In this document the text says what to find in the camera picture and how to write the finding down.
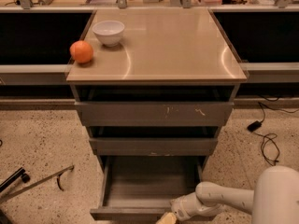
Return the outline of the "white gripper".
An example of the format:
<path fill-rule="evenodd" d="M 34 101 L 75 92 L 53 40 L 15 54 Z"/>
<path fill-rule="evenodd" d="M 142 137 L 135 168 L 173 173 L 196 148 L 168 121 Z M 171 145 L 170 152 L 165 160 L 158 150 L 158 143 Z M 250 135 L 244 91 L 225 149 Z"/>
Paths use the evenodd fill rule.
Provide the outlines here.
<path fill-rule="evenodd" d="M 172 212 L 164 213 L 156 224 L 176 224 L 177 219 L 187 221 L 193 217 L 214 217 L 224 211 L 222 204 L 204 205 L 194 192 L 178 197 L 170 203 Z"/>

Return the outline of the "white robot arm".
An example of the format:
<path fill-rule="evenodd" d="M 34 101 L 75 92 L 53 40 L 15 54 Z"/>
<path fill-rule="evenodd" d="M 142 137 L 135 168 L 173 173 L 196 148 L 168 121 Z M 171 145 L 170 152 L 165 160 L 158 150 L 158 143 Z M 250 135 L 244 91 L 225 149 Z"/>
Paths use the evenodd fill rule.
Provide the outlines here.
<path fill-rule="evenodd" d="M 233 189 L 201 182 L 195 192 L 176 198 L 156 224 L 175 224 L 192 217 L 213 217 L 224 206 L 251 215 L 251 224 L 299 224 L 299 172 L 285 166 L 267 168 L 255 189 Z"/>

